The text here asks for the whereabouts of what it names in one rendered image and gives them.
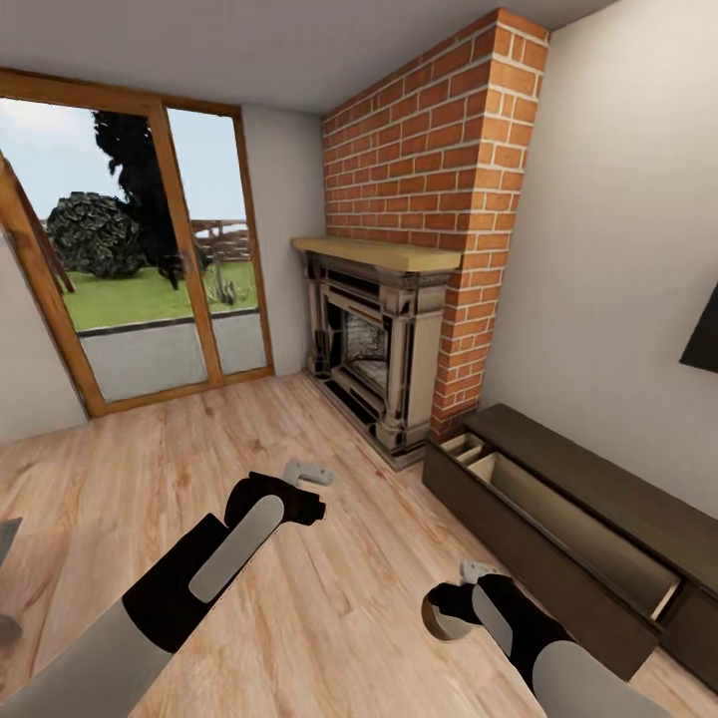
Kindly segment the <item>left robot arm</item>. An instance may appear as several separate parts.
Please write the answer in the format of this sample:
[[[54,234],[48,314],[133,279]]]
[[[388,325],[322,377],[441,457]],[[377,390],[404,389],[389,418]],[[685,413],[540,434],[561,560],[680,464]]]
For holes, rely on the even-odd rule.
[[[250,472],[225,525],[208,515],[104,615],[12,698],[0,718],[127,718],[253,555],[284,521],[323,520],[325,466],[289,459],[281,478]]]

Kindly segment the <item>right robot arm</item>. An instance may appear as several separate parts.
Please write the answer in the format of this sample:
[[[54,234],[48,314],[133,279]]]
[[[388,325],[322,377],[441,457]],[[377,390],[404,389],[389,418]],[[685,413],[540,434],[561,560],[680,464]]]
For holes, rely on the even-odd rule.
[[[428,593],[442,615],[483,625],[547,718],[676,718],[621,681],[494,565],[462,560],[459,584]]]

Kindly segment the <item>pillar candle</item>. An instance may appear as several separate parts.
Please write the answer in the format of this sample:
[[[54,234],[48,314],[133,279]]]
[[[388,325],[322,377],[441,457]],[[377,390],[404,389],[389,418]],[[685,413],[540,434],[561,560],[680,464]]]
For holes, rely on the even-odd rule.
[[[473,631],[475,625],[459,617],[442,615],[439,607],[430,603],[428,595],[426,595],[422,601],[421,614],[428,633],[442,641],[451,641],[452,639],[467,637],[470,631]]]

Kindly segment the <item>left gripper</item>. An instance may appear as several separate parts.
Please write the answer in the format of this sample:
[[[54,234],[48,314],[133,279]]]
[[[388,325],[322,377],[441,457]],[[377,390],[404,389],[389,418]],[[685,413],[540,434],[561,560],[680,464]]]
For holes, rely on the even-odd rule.
[[[287,489],[293,497],[293,508],[287,522],[296,522],[305,526],[312,526],[315,520],[323,520],[326,513],[326,503],[319,501],[319,494],[312,494],[305,490],[287,484]]]

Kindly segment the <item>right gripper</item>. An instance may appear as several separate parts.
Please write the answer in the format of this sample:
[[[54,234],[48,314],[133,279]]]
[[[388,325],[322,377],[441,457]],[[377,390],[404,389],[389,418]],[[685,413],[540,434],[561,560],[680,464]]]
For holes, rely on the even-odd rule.
[[[466,593],[470,587],[472,587],[471,584],[440,583],[428,593],[428,599],[432,605],[439,607],[442,615],[459,617],[468,623],[476,624],[466,608]]]

